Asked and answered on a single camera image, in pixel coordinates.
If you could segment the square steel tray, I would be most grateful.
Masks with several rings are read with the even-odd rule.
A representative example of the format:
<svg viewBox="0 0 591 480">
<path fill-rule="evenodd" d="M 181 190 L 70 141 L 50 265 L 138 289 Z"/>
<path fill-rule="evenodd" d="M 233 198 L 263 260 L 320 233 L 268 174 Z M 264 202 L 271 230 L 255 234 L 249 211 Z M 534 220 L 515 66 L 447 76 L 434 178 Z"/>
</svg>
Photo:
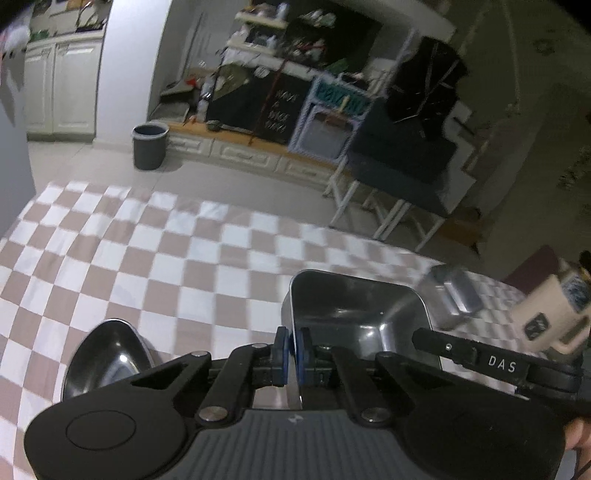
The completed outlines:
<svg viewBox="0 0 591 480">
<path fill-rule="evenodd" d="M 437 356 L 412 343 L 415 330 L 432 325 L 423 300 L 408 286 L 304 270 L 290 282 L 281 322 L 293 336 L 307 328 L 312 344 L 345 347 L 363 360 L 392 351 L 441 368 Z"/>
<path fill-rule="evenodd" d="M 453 330 L 484 308 L 467 271 L 458 265 L 433 266 L 415 290 L 427 308 L 434 329 Z"/>
</svg>

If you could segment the cream electric kettle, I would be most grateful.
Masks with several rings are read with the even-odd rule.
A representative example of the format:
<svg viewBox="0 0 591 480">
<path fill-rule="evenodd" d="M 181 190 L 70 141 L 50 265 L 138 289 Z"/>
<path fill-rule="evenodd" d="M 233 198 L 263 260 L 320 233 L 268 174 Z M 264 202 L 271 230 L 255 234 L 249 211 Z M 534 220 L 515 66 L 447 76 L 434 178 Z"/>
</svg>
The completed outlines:
<svg viewBox="0 0 591 480">
<path fill-rule="evenodd" d="M 547 277 L 509 316 L 525 349 L 570 362 L 590 335 L 590 267 L 584 262 Z"/>
</svg>

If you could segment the maroon seat cushion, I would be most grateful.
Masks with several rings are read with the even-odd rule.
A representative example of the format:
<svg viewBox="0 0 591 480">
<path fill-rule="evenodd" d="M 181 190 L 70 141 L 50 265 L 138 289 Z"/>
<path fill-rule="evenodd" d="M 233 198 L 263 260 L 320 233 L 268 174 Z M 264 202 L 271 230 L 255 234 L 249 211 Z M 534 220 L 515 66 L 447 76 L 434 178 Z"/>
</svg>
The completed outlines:
<svg viewBox="0 0 591 480">
<path fill-rule="evenodd" d="M 557 274 L 559 267 L 556 252 L 549 245 L 543 245 L 505 277 L 503 282 L 529 295 L 550 275 Z"/>
</svg>

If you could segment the checkered tablecloth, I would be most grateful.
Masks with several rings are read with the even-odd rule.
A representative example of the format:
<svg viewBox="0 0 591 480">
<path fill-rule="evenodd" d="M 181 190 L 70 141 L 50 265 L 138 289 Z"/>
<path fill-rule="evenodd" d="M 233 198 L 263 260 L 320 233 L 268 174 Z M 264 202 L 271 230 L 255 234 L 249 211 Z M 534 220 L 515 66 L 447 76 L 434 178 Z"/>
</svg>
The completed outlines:
<svg viewBox="0 0 591 480">
<path fill-rule="evenodd" d="M 137 188 L 50 184 L 1 241 L 1 475 L 28 479 L 24 432 L 60 399 L 74 351 L 127 321 L 157 362 L 269 341 L 298 271 L 413 286 L 433 260 L 284 217 Z"/>
</svg>

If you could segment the round steel bowl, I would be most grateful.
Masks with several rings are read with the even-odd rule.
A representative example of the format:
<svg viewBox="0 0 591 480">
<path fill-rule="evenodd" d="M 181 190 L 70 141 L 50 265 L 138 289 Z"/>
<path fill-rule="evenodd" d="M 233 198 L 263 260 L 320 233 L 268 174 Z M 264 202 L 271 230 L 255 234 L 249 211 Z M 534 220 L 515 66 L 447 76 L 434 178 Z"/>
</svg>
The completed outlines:
<svg viewBox="0 0 591 480">
<path fill-rule="evenodd" d="M 90 331 L 77 347 L 63 380 L 61 400 L 149 370 L 155 366 L 146 343 L 122 319 L 107 319 Z"/>
</svg>

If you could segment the dark blue cushioned bench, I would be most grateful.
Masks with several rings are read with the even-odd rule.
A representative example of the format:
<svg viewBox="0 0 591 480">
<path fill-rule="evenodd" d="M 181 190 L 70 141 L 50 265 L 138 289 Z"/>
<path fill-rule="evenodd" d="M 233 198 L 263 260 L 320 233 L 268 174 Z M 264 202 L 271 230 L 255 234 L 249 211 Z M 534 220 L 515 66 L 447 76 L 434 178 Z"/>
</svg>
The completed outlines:
<svg viewBox="0 0 591 480">
<path fill-rule="evenodd" d="M 362 207 L 378 219 L 373 238 L 386 240 L 411 218 L 419 237 L 414 250 L 420 251 L 476 183 L 467 171 L 475 151 L 466 139 L 474 134 L 466 124 L 471 116 L 472 110 L 458 101 L 429 135 L 420 130 L 417 115 L 391 122 L 386 101 L 376 101 L 325 187 L 325 197 L 335 201 L 329 227 L 337 225 L 353 195 L 366 186 L 370 193 Z"/>
</svg>

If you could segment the poizon cardboard box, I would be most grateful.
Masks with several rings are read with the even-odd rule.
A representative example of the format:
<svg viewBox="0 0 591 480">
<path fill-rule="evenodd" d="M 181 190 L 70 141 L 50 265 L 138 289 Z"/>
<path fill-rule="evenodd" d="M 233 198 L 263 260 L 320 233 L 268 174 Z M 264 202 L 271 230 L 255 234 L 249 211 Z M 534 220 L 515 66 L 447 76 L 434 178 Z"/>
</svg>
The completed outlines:
<svg viewBox="0 0 591 480">
<path fill-rule="evenodd" d="M 337 165 L 345 157 L 374 99 L 365 90 L 329 75 L 315 77 L 287 149 Z"/>
</svg>

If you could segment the dark grey trash bin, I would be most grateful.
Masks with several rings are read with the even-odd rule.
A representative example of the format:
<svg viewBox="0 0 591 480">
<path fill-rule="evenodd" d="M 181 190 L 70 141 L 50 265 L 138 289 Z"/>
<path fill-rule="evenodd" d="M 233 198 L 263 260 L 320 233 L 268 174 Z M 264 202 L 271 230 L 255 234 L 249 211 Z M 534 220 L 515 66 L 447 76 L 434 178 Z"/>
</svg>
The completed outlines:
<svg viewBox="0 0 591 480">
<path fill-rule="evenodd" d="M 168 132 L 168 126 L 160 122 L 148 122 L 133 128 L 133 164 L 136 169 L 153 171 L 161 167 L 166 155 Z"/>
</svg>

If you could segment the black have a nice day sign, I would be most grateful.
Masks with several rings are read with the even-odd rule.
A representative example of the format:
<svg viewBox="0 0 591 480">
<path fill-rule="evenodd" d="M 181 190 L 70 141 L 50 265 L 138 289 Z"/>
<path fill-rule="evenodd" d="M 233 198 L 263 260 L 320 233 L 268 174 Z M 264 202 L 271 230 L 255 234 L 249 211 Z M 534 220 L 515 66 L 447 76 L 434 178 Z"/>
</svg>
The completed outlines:
<svg viewBox="0 0 591 480">
<path fill-rule="evenodd" d="M 256 120 L 256 137 L 287 146 L 293 137 L 311 81 L 283 73 L 270 80 L 270 91 Z"/>
</svg>

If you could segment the black vest on stand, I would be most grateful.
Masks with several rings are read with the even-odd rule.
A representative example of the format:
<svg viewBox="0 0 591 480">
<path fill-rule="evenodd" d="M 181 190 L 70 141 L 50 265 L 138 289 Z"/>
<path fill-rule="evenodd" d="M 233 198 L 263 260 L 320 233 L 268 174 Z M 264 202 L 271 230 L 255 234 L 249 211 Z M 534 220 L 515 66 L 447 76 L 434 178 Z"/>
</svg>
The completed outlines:
<svg viewBox="0 0 591 480">
<path fill-rule="evenodd" d="M 458 101 L 458 83 L 468 73 L 465 61 L 452 46 L 423 37 L 388 86 L 389 118 L 398 123 L 418 121 L 428 129 L 443 127 Z"/>
</svg>

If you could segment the white shelf rack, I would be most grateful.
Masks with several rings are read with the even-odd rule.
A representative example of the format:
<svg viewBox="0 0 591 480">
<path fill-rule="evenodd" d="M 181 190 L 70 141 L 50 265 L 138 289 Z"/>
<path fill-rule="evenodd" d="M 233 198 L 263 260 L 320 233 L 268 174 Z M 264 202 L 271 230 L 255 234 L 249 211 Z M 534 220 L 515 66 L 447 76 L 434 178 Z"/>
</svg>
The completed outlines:
<svg viewBox="0 0 591 480">
<path fill-rule="evenodd" d="M 287 30 L 287 21 L 240 11 L 235 15 L 240 26 L 226 42 L 226 47 L 274 56 Z"/>
</svg>

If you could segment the white kitchen cabinet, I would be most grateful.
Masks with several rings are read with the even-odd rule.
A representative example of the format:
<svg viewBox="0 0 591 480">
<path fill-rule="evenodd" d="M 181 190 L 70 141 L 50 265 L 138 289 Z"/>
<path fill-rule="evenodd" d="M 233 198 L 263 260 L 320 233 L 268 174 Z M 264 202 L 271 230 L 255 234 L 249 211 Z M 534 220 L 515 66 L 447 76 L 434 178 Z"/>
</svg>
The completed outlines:
<svg viewBox="0 0 591 480">
<path fill-rule="evenodd" d="M 24 115 L 29 135 L 95 135 L 103 41 L 73 36 L 29 44 Z"/>
</svg>

